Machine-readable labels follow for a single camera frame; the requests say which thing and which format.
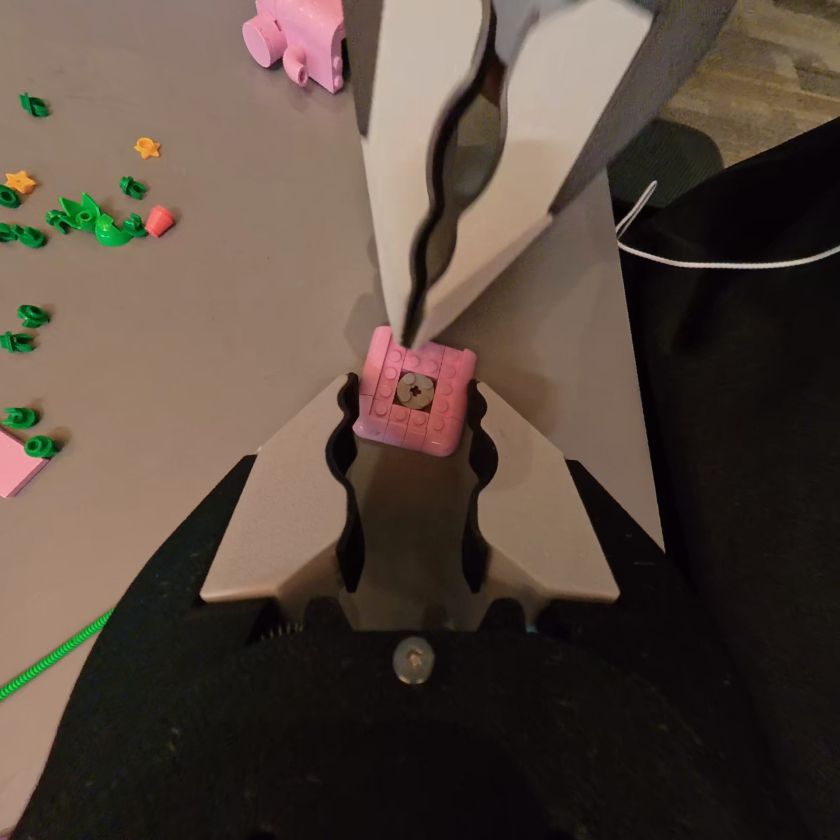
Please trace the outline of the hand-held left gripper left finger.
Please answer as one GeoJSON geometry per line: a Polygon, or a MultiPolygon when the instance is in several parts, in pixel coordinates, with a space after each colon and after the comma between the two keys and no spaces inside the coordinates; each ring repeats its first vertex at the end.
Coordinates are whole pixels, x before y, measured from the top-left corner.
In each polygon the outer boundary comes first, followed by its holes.
{"type": "Polygon", "coordinates": [[[258,450],[207,573],[206,603],[275,599],[304,611],[353,594],[364,533],[348,471],[358,452],[359,377],[336,378],[258,450]]]}

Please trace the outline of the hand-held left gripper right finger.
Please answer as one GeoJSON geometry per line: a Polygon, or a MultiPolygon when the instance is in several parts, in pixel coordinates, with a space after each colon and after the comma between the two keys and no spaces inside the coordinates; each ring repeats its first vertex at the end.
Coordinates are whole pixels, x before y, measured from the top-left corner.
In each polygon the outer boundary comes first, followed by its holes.
{"type": "Polygon", "coordinates": [[[561,451],[481,381],[469,383],[466,423],[476,485],[463,575],[478,603],[614,603],[618,585],[561,451]]]}

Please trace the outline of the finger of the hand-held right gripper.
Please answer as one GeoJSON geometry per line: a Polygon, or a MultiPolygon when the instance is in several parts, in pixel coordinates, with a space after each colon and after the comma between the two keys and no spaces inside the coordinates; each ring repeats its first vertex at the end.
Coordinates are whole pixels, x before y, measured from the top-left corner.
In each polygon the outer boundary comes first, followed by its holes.
{"type": "Polygon", "coordinates": [[[452,205],[447,151],[480,92],[491,2],[384,2],[362,154],[386,315],[419,341],[429,246],[452,205]]]}
{"type": "Polygon", "coordinates": [[[438,336],[550,226],[554,197],[653,22],[636,2],[538,13],[502,85],[497,162],[458,214],[453,253],[405,323],[405,345],[438,336]]]}

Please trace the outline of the grey round tile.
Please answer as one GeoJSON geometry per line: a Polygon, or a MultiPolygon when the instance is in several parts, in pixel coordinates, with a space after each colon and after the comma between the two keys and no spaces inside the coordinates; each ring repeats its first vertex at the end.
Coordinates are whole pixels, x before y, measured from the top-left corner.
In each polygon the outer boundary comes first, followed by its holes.
{"type": "Polygon", "coordinates": [[[435,381],[424,374],[404,373],[395,390],[396,401],[415,411],[429,411],[435,397],[435,381]]]}

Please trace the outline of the large pink toothed block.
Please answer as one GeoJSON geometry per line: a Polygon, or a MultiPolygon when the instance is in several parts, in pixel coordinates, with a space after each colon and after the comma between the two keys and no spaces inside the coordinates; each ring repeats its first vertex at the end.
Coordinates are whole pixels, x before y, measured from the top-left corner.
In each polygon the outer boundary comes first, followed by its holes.
{"type": "Polygon", "coordinates": [[[301,88],[309,81],[334,94],[343,88],[345,26],[341,1],[256,1],[244,21],[249,54],[261,67],[281,63],[301,88]]]}

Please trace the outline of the person's black jacket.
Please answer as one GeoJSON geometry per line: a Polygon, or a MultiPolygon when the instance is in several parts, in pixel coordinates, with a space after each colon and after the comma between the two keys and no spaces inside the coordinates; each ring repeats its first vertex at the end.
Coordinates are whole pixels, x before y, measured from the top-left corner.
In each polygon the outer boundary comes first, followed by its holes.
{"type": "Polygon", "coordinates": [[[622,245],[644,409],[691,583],[803,838],[838,838],[839,124],[645,209],[622,245]],[[678,267],[670,262],[701,263],[678,267]]]}

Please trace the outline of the green stick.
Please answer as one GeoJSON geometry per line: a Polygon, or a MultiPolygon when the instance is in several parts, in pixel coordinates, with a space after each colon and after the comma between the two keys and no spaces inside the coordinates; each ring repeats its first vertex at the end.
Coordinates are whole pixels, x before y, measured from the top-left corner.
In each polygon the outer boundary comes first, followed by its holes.
{"type": "Polygon", "coordinates": [[[61,645],[55,647],[47,655],[38,659],[31,666],[27,667],[21,673],[4,683],[1,686],[1,702],[5,702],[14,694],[18,693],[22,688],[25,688],[32,681],[43,675],[47,670],[56,666],[61,660],[76,651],[81,645],[84,645],[88,640],[97,636],[107,625],[115,609],[116,607],[113,606],[88,625],[84,626],[80,631],[68,638],[61,645]]]}

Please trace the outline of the large pink smooth tile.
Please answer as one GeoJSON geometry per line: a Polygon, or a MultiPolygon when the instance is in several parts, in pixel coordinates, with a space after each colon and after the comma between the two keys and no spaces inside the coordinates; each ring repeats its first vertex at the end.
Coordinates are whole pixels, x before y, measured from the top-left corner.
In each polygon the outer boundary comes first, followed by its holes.
{"type": "Polygon", "coordinates": [[[1,427],[1,498],[15,497],[49,464],[49,458],[27,455],[25,444],[1,427]]]}

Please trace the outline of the scattered small green clips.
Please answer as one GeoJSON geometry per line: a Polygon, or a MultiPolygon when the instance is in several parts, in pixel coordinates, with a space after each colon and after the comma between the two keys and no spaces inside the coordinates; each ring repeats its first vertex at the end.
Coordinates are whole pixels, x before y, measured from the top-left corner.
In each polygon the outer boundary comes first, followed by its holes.
{"type": "MultiPolygon", "coordinates": [[[[32,117],[43,119],[49,116],[49,106],[43,99],[30,96],[26,92],[19,94],[18,99],[21,108],[32,117]]],[[[6,188],[4,183],[2,183],[1,187],[2,209],[15,209],[19,207],[21,196],[24,195],[17,194],[15,191],[6,188]]],[[[138,201],[143,199],[147,193],[146,186],[129,175],[121,178],[119,188],[124,195],[138,201]]],[[[51,209],[48,211],[45,216],[45,221],[48,226],[63,235],[68,235],[72,230],[76,230],[67,224],[67,217],[60,209],[51,209]]],[[[116,222],[115,224],[126,231],[130,231],[135,238],[143,238],[148,235],[144,229],[142,217],[136,213],[129,215],[121,225],[116,222]]],[[[19,243],[30,249],[40,249],[46,245],[47,235],[44,231],[36,227],[2,223],[1,241],[2,244],[19,243]]],[[[2,332],[2,350],[12,354],[31,352],[35,349],[35,334],[33,331],[48,324],[51,316],[47,310],[39,306],[22,304],[17,308],[17,318],[21,321],[24,332],[2,332]]],[[[6,416],[5,419],[2,419],[2,425],[12,430],[25,431],[32,428],[39,421],[39,415],[35,409],[7,407],[4,411],[6,416]]],[[[51,459],[59,452],[59,446],[55,439],[46,435],[30,437],[24,442],[24,446],[27,455],[37,458],[51,459]]]]}

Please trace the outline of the green spiky leaf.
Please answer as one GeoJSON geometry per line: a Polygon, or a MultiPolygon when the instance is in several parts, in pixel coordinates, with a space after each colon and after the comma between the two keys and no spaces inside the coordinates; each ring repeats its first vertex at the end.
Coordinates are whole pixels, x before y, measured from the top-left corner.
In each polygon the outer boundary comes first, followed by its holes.
{"type": "Polygon", "coordinates": [[[95,231],[102,210],[88,193],[82,192],[79,201],[60,196],[58,202],[70,227],[89,233],[95,231]]]}

